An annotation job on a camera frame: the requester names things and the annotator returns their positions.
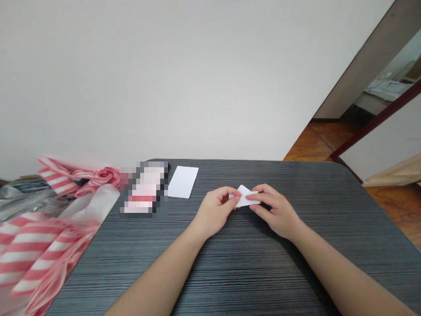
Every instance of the orange tile floor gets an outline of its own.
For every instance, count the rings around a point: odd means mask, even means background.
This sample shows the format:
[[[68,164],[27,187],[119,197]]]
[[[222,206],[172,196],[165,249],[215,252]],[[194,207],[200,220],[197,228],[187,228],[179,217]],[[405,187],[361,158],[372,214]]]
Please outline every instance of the orange tile floor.
[[[310,123],[284,161],[332,161],[330,154],[357,128],[338,123]],[[370,187],[367,192],[421,251],[421,187]]]

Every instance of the striped table surface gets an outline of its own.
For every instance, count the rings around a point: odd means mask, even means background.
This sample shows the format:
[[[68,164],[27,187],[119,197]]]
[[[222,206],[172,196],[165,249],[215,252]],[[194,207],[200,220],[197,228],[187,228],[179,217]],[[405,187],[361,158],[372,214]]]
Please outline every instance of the striped table surface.
[[[411,309],[421,313],[421,254],[353,176],[333,162],[169,159],[199,167],[190,199],[168,218],[120,219],[119,199],[48,315],[101,315],[179,236],[204,195],[268,183],[302,220]],[[193,265],[173,314],[337,315],[303,256],[247,207],[233,211]]]

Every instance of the white card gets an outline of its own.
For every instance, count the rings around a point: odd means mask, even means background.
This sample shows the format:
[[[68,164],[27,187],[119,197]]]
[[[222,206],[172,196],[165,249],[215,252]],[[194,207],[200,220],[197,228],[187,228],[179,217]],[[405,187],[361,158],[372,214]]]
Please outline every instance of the white card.
[[[238,201],[237,205],[235,207],[240,207],[240,206],[246,206],[246,205],[252,205],[252,204],[260,204],[259,201],[249,201],[246,199],[246,195],[250,195],[250,194],[257,194],[258,191],[250,191],[249,189],[247,189],[245,186],[240,185],[237,189],[237,191],[239,193],[241,193],[241,198]]]
[[[190,198],[194,181],[199,168],[177,166],[168,185],[168,196],[173,198]]]

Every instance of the left hand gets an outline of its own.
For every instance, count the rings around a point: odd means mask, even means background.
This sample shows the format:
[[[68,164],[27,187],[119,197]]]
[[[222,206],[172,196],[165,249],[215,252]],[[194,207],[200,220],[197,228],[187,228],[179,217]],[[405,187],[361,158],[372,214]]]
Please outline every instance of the left hand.
[[[241,194],[231,187],[221,187],[208,192],[189,228],[204,242],[221,230],[240,196]]]

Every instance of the blank card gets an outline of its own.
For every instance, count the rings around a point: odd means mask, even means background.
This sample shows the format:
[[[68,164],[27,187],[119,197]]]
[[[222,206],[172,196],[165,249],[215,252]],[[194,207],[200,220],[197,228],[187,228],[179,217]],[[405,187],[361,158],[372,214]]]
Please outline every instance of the blank card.
[[[173,198],[190,198],[194,181],[199,168],[177,166],[168,185],[168,196]]]

